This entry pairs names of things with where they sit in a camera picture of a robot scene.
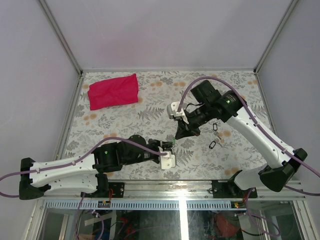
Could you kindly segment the key with black tag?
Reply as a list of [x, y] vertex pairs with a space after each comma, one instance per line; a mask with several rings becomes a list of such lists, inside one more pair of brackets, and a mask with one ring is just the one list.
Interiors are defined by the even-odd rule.
[[219, 132], [215, 131], [213, 134], [215, 139], [209, 144], [209, 149], [212, 150], [215, 146], [220, 146], [222, 148], [222, 138], [220, 137]]
[[212, 129], [213, 129], [213, 131], [218, 131], [218, 124], [216, 123], [216, 122], [214, 122], [213, 124], [212, 124]]

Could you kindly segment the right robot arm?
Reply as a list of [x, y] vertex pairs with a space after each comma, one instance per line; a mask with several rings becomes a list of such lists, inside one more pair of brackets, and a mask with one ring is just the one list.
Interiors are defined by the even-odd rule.
[[213, 119], [221, 120], [242, 134], [266, 161], [261, 167], [237, 171], [228, 180], [229, 194], [237, 198], [256, 187], [280, 192], [306, 159], [306, 151], [294, 149], [267, 129], [234, 88], [221, 94], [202, 77], [200, 84], [190, 84], [186, 91], [192, 93], [199, 107], [188, 112], [182, 101], [167, 106], [169, 118], [178, 124], [175, 139], [199, 136], [202, 125]]

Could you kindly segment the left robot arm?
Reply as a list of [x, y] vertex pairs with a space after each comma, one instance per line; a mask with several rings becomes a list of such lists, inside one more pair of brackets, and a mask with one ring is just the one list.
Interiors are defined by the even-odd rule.
[[109, 183], [108, 173], [149, 161], [163, 170], [174, 168], [173, 146], [171, 141], [145, 140], [140, 135], [128, 139], [107, 137], [82, 156], [48, 162], [24, 158], [20, 163], [18, 198], [33, 200], [59, 195], [112, 198], [115, 189]]

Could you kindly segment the red cloth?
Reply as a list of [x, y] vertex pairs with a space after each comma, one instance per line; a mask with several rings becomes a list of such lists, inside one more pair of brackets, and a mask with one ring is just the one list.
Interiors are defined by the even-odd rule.
[[137, 103], [138, 94], [139, 84], [135, 73], [95, 82], [87, 92], [91, 111]]

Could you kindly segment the metal mounting rail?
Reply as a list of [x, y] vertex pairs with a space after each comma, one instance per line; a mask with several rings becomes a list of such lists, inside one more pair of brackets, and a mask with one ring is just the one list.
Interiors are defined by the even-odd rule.
[[110, 180], [123, 185], [124, 200], [206, 200], [219, 189], [211, 180]]

